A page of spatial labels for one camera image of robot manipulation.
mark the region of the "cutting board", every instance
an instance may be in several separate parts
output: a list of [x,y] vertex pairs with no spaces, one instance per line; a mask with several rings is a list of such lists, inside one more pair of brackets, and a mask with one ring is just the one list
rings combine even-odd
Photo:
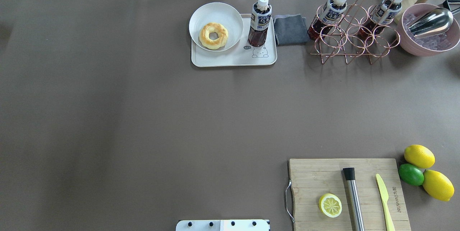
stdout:
[[[380,174],[386,184],[390,196],[388,208],[395,229],[411,231],[394,158],[290,159],[294,231],[353,231],[347,184],[342,172],[346,167],[355,168],[358,198],[366,231],[386,231],[375,174]],[[319,198],[325,193],[335,194],[342,202],[342,213],[336,218],[329,218],[319,209]]]

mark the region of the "lime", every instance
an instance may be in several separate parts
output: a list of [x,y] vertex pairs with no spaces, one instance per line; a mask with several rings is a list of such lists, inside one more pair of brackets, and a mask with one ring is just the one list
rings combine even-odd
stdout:
[[422,145],[410,145],[404,149],[407,162],[419,168],[430,168],[434,165],[434,154]]
[[403,164],[399,167],[399,177],[410,185],[422,185],[424,177],[422,171],[412,164]]
[[434,170],[425,170],[423,175],[425,177],[423,188],[431,197],[448,202],[454,195],[454,185],[444,174]]
[[326,216],[336,218],[342,213],[342,202],[340,199],[331,194],[326,193],[319,198],[319,208]]

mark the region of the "knife handle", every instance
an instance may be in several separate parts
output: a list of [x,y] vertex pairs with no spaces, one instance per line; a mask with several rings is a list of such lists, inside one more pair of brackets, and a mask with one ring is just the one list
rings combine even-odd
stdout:
[[395,231],[395,226],[393,225],[393,220],[391,219],[390,210],[386,202],[383,202],[383,212],[385,215],[386,231]]

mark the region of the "cutting board handle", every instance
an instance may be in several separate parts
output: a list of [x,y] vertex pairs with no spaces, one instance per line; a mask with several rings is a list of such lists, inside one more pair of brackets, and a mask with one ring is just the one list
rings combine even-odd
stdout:
[[289,188],[291,188],[291,185],[292,185],[292,182],[291,182],[291,180],[289,180],[289,183],[287,184],[286,190],[284,191],[284,202],[286,203],[286,211],[289,214],[289,217],[291,217],[292,223],[295,223],[294,217],[289,212],[288,203],[287,203],[288,202],[288,198],[287,198],[288,197],[288,190],[289,190]]

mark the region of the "soda bottle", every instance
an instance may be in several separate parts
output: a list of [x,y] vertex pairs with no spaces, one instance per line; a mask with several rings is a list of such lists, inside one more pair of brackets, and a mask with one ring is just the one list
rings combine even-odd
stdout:
[[[379,25],[387,25],[401,11],[401,2],[403,0],[382,0],[382,3],[372,10],[370,17],[363,23],[363,27],[373,32],[374,28]],[[383,27],[375,30],[375,34],[380,34]],[[358,37],[365,40],[371,32],[360,28]]]
[[346,10],[347,0],[328,0],[322,8],[322,13],[319,18],[316,18],[310,27],[308,28],[308,36],[312,40],[316,40],[319,37],[321,29],[323,33],[327,34],[339,18]]
[[254,47],[260,47],[267,38],[268,25],[271,17],[271,5],[268,0],[258,0],[253,5],[251,15],[251,27],[249,29],[248,42]]

